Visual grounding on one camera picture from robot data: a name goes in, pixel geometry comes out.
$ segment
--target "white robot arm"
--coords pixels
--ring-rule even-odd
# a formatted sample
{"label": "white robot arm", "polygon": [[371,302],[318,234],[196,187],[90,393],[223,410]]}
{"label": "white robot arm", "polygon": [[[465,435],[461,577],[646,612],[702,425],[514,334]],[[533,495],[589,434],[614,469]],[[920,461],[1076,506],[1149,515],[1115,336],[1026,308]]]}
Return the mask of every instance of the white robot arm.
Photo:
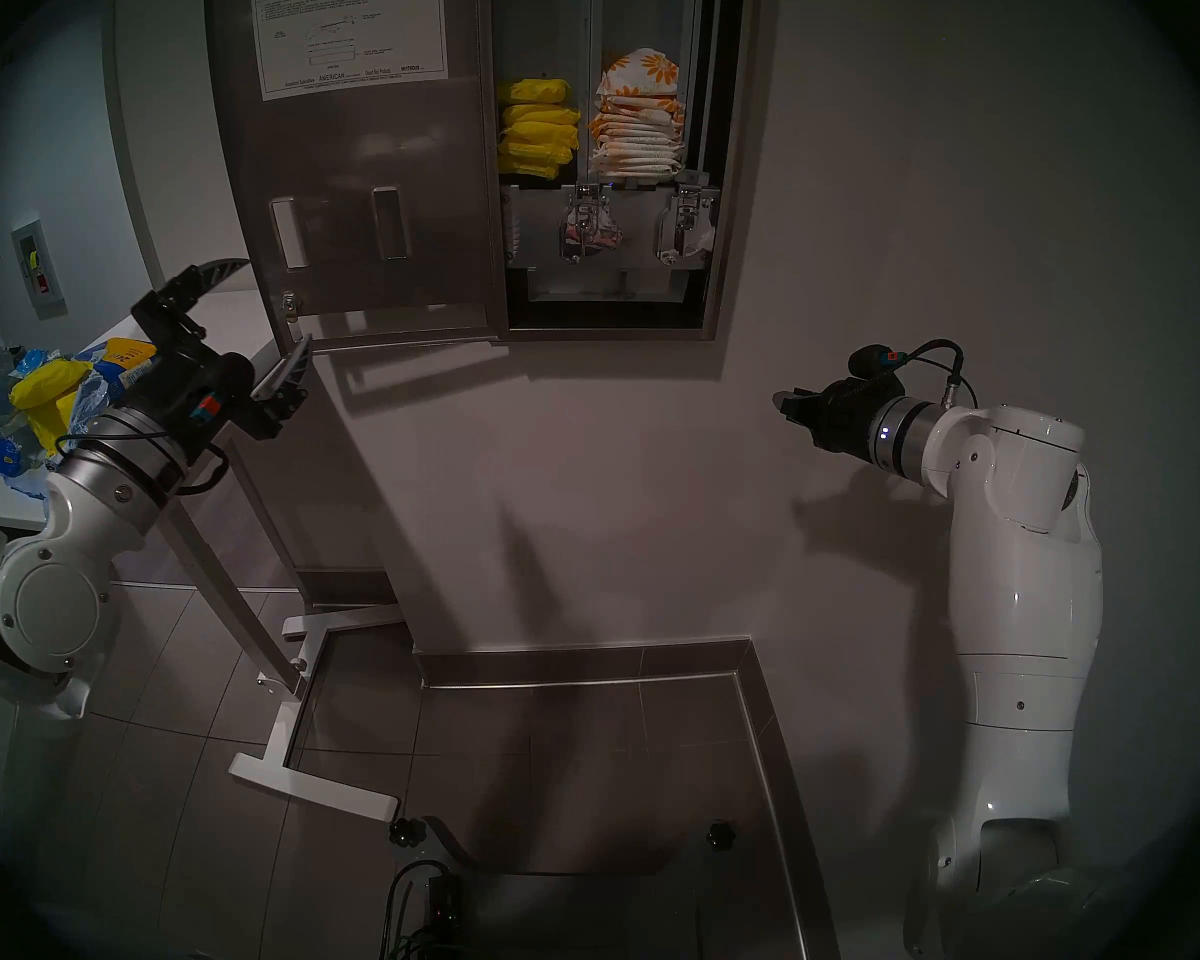
{"label": "white robot arm", "polygon": [[[139,300],[133,316],[156,346],[152,368],[72,438],[47,479],[44,530],[12,541],[0,533],[0,856],[14,871],[29,866],[44,800],[70,764],[90,688],[115,640],[110,560],[140,548],[161,515],[185,517],[178,496],[222,478],[226,455],[212,443],[222,426],[235,422],[269,439],[306,396],[298,386],[306,344],[254,386],[248,359],[204,346],[204,330],[187,316],[247,263],[188,268]],[[214,475],[187,485],[206,452],[220,460]],[[260,650],[254,659],[280,665],[289,692],[304,684],[282,659]]]}
{"label": "white robot arm", "polygon": [[[894,372],[956,350],[946,404],[911,398]],[[1102,624],[1102,548],[1090,522],[1084,432],[1038,412],[952,407],[962,355],[868,347],[853,378],[774,403],[814,443],[949,499],[949,623],[966,692],[965,755],[904,930],[913,956],[959,953],[979,900],[1066,863],[1067,768]]]}

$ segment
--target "yellow package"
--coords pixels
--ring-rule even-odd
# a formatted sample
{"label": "yellow package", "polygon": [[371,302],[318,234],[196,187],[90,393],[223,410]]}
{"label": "yellow package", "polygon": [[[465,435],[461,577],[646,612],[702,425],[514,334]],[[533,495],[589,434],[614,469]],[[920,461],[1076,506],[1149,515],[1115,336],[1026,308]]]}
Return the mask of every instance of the yellow package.
{"label": "yellow package", "polygon": [[498,144],[498,152],[520,157],[535,164],[568,164],[574,158],[574,151],[558,144],[523,144],[514,139],[504,139]]}
{"label": "yellow package", "polygon": [[52,454],[58,452],[58,438],[66,436],[67,426],[72,425],[72,409],[76,407],[76,390],[72,389],[50,402],[42,402],[26,409],[26,421],[36,434],[41,446]]}
{"label": "yellow package", "polygon": [[498,98],[503,102],[563,102],[570,84],[563,78],[522,78],[499,82]]}
{"label": "yellow package", "polygon": [[498,173],[499,174],[530,174],[536,178],[557,178],[560,174],[560,168],[558,164],[534,164],[533,162],[522,162],[517,157],[511,157],[506,154],[498,155]]}
{"label": "yellow package", "polygon": [[522,119],[538,120],[539,124],[558,124],[558,126],[577,126],[582,114],[568,106],[552,106],[548,102],[530,102],[523,106],[506,106],[503,110],[503,124],[510,126]]}
{"label": "yellow package", "polygon": [[522,144],[558,144],[562,148],[574,148],[578,145],[578,128],[576,126],[559,126],[554,122],[535,122],[530,119],[522,119],[511,124],[503,133],[514,142]]}
{"label": "yellow package", "polygon": [[145,341],[131,341],[127,336],[112,336],[107,340],[107,353],[103,361],[120,365],[121,371],[128,371],[145,364],[156,354],[156,344]]}
{"label": "yellow package", "polygon": [[29,409],[56,400],[64,391],[74,390],[94,366],[89,361],[58,359],[42,364],[8,391],[14,408]]}

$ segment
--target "open cabinet door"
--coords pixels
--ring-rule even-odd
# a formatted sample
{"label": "open cabinet door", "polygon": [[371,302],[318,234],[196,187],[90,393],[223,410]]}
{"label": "open cabinet door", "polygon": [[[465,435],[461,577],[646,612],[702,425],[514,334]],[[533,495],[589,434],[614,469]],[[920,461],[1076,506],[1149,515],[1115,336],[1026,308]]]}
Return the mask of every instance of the open cabinet door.
{"label": "open cabinet door", "polygon": [[505,316],[488,0],[204,0],[276,340],[491,338]]}

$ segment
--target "instruction label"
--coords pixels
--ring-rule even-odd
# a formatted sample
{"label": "instruction label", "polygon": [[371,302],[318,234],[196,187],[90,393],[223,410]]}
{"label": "instruction label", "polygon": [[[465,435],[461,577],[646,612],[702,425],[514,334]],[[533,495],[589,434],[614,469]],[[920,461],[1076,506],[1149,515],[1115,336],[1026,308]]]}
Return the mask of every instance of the instruction label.
{"label": "instruction label", "polygon": [[262,98],[449,77],[444,0],[253,0]]}

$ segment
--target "stainless steel cabinet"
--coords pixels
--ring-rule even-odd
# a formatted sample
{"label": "stainless steel cabinet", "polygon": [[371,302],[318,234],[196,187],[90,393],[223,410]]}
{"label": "stainless steel cabinet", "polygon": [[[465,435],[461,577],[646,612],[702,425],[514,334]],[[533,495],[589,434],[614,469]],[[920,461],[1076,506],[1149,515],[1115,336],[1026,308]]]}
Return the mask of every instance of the stainless steel cabinet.
{"label": "stainless steel cabinet", "polygon": [[[712,338],[749,5],[206,0],[223,152],[277,338]],[[679,66],[684,170],[662,182],[590,160],[598,83],[635,48]],[[576,156],[552,179],[499,175],[498,83],[542,77],[570,84]],[[570,252],[600,209],[622,244]],[[680,258],[708,224],[714,248]]]}

